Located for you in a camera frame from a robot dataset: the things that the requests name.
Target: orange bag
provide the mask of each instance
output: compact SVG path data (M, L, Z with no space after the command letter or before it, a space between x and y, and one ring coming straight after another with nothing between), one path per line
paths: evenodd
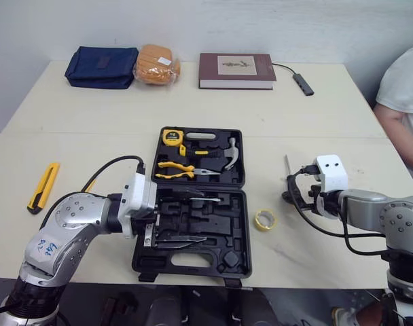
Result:
M172 51L162 46L147 44L137 57L135 77L146 84L168 85L181 72L179 60L173 60Z

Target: black tool case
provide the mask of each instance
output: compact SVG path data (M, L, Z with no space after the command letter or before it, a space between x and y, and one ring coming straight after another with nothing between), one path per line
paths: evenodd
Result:
M165 130L183 132L187 156L180 155L179 146L165 145ZM238 159L230 170L224 167L232 158L225 157L230 139L235 140ZM192 155L195 150L209 150L209 155ZM156 174L176 175L177 168L160 168L159 162L176 162L184 166L204 168L220 175L195 175L162 179ZM164 127L160 131L151 179L158 184L152 245L145 245L145 235L137 236L132 268L140 272L140 281L154 282L159 273L218 276L229 287L240 287L240 278L251 274L251 254L247 200L241 187L245 183L241 131ZM219 198L220 201L191 200L190 198ZM175 249L163 248L169 238L202 238L199 242ZM206 257L209 267L180 266L172 263L173 255L192 253Z

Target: blue pouch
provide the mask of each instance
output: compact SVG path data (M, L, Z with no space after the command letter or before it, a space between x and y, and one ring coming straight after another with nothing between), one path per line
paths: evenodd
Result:
M125 89L131 85L139 51L136 48L87 48L74 53L65 77L71 86Z

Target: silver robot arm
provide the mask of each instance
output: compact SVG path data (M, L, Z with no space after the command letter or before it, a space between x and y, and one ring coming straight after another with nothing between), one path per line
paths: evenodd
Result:
M153 218L155 199L156 184L135 173L122 195L78 193L61 201L26 246L14 289L0 308L0 325L53 325L60 297L91 241L112 232L132 238Z
M295 183L295 176L304 173L321 182L309 192L313 204L304 201ZM299 206L300 212L311 210L330 219L345 218L349 225L386 236L388 250L382 258L389 262L389 289L397 306L406 305L413 311L413 196L390 198L376 192L348 189L347 173L336 155L319 156L313 165L297 174L289 176L288 192L283 198Z

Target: brown book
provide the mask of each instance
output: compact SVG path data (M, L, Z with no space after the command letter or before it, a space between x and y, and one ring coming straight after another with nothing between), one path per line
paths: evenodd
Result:
M275 81L269 54L200 54L199 88L271 90Z

